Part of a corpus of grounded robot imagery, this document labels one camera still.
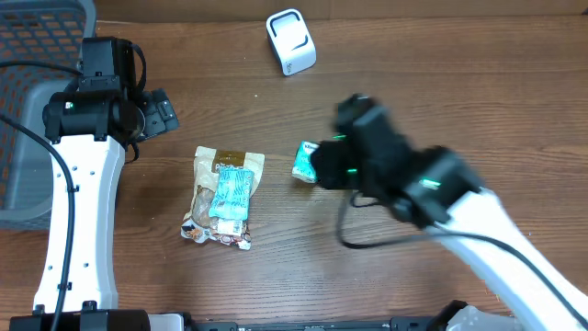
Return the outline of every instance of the gray plastic basket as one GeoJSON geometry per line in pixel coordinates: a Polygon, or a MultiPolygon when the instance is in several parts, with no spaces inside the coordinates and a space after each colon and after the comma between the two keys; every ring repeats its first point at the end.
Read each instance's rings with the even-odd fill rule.
{"type": "MultiPolygon", "coordinates": [[[[0,62],[35,60],[75,68],[82,38],[93,37],[92,0],[0,0],[0,62]]],[[[41,113],[72,74],[33,66],[0,69],[0,112],[41,137],[41,113]]],[[[0,228],[48,229],[51,157],[24,134],[0,123],[0,228]]]]}

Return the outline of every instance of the small teal package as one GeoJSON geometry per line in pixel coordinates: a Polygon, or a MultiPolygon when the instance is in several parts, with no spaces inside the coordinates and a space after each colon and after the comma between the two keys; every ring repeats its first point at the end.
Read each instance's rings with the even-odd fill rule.
{"type": "Polygon", "coordinates": [[[209,217],[245,221],[249,216],[249,197],[254,172],[248,169],[222,167],[219,186],[210,205],[209,217]]]}
{"type": "Polygon", "coordinates": [[[302,142],[296,152],[296,160],[292,167],[292,176],[307,183],[316,183],[316,173],[311,165],[311,154],[319,145],[316,143],[302,142]]]}

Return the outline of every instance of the white label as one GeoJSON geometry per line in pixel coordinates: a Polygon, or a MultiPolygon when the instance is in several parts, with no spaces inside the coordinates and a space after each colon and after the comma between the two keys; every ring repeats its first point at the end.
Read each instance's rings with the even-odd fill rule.
{"type": "Polygon", "coordinates": [[[241,235],[243,230],[243,221],[219,219],[217,232],[219,234],[241,235]]]}

